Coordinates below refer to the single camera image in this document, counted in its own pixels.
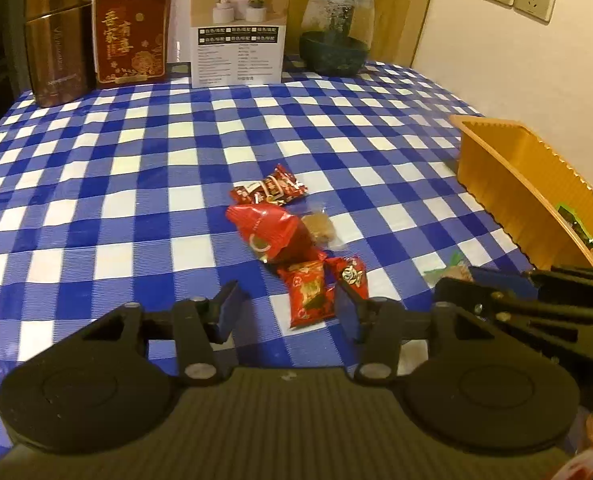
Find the green brown pastry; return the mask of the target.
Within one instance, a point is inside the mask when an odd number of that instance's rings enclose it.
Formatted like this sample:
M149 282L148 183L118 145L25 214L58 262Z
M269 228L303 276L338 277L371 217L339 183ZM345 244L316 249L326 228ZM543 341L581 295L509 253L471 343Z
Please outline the green brown pastry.
M451 255L449 263L445 268L425 271L423 278L430 287L434 287L442 278L456 278L456 280L473 282L474 278L470 271L469 260L460 252Z

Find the small red white candy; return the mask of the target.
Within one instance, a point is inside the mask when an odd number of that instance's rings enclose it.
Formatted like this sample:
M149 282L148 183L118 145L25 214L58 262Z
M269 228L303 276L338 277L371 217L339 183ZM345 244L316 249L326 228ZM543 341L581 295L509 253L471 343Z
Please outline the small red white candy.
M325 270L333 283L342 281L351 286L363 298L369 297L368 278L365 263L357 256L330 257L325 259Z

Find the green black snack packet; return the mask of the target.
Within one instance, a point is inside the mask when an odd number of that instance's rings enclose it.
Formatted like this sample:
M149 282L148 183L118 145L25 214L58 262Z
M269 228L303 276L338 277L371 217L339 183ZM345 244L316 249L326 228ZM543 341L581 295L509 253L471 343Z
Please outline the green black snack packet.
M593 236L587 231L573 209L564 204L558 204L557 211L593 255Z

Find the red orange snack packet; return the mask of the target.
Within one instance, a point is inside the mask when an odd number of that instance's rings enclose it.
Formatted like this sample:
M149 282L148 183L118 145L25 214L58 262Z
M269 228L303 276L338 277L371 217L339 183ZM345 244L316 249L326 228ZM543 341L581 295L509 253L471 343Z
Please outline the red orange snack packet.
M333 318L333 292L325 284L322 261L280 266L278 275L288 289L291 328L302 328Z

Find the orange plastic tray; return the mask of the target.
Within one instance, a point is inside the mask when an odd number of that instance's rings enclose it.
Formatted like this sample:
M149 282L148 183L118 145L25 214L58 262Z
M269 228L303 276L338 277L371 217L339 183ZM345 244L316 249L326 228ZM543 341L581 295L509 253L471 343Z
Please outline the orange plastic tray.
M451 115L461 132L457 180L538 269L591 266L593 255L557 211L573 209L593 236L593 187L512 120Z

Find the clear wrapped brown candy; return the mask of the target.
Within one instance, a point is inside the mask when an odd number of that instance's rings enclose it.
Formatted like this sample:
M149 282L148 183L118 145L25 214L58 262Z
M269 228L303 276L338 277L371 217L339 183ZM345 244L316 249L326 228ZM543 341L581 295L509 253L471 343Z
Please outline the clear wrapped brown candy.
M313 240L320 248L329 252L343 252L346 244L339 231L336 229L325 205L319 203L308 204L299 215L304 226Z

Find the large red candy wrapper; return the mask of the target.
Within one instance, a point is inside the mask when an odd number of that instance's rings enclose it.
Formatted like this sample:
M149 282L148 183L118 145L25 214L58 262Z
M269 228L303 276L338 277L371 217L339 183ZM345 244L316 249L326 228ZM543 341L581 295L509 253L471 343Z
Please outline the large red candy wrapper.
M325 260L325 253L315 245L303 221L283 207L267 203L232 205L226 210L226 218L261 262L283 266Z

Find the blue white checkered tablecloth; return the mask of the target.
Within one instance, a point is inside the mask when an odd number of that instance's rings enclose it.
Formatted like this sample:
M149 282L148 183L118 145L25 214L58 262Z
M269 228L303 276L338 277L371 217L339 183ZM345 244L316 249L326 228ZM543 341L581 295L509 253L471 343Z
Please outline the blue white checkered tablecloth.
M306 185L374 296L422 310L426 275L464 258L528 261L458 183L453 114L471 107L421 74L369 64L325 78L290 62L280 84L108 89L0 121L0 382L16 364L127 301L164 310L238 281L251 302L218 347L252 366L352 366L333 320L295 330L283 283L242 243L231 188L277 166ZM0 421L0 455L10 446Z

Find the red patterned snack packet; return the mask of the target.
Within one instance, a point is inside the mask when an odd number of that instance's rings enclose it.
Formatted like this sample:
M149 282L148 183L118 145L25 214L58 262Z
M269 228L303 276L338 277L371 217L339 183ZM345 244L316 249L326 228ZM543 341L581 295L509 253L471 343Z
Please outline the red patterned snack packet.
M307 195L307 186L295 174L278 164L264 179L236 185L230 196L237 205L272 204L284 206Z

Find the glass dome dark green base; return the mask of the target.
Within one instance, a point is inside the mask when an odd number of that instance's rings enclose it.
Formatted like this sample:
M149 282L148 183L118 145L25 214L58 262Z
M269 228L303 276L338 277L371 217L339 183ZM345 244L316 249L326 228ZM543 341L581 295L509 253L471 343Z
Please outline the glass dome dark green base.
M374 17L374 0L308 0L299 56L319 75L355 77L371 49Z

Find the white humidifier product box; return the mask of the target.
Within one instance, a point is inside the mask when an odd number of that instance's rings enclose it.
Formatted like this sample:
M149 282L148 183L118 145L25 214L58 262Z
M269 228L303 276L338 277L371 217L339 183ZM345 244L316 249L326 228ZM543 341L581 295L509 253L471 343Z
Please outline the white humidifier product box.
M190 0L194 88L279 84L290 0Z

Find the red Chinese gift box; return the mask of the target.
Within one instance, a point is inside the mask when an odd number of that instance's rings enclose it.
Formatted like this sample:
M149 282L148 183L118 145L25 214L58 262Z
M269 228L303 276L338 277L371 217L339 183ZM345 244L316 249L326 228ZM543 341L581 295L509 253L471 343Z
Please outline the red Chinese gift box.
M97 84L152 84L166 78L168 0L94 0Z

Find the brown metallic tin canister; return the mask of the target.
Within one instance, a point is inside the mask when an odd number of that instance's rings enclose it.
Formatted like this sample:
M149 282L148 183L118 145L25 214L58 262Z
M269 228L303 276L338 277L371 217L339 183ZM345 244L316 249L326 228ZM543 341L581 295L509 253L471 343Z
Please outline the brown metallic tin canister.
M69 103L95 90L92 0L25 0L25 45L38 106Z

